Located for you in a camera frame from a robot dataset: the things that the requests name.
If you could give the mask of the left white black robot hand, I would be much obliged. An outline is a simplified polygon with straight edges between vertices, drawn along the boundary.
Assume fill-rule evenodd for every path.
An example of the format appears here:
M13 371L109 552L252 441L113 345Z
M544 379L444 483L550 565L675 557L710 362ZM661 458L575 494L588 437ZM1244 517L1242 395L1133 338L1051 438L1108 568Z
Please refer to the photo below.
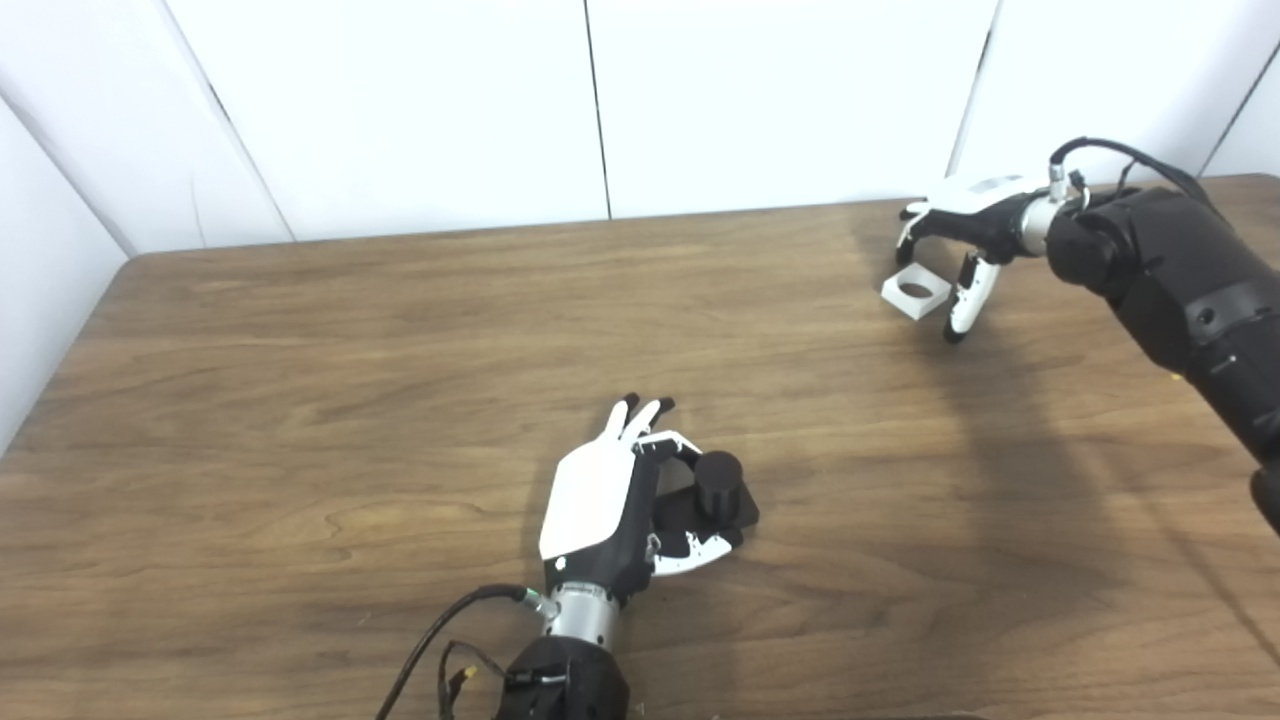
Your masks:
M658 428L673 407L628 393L558 461L538 543L549 591L590 585L625 607L653 578L733 552L760 521L735 455Z

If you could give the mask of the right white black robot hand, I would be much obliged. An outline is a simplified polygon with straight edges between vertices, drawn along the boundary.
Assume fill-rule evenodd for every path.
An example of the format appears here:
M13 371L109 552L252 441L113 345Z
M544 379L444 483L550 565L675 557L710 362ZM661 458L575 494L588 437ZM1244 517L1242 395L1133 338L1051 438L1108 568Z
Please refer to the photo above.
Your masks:
M899 214L902 228L895 261L908 266L919 241L938 237L970 247L956 282L945 340L963 342L974 327L998 281L1001 270L1018 258L1033 254L1024 245L1024 215L1044 193L1037 179L996 176L984 179L952 176L923 200Z

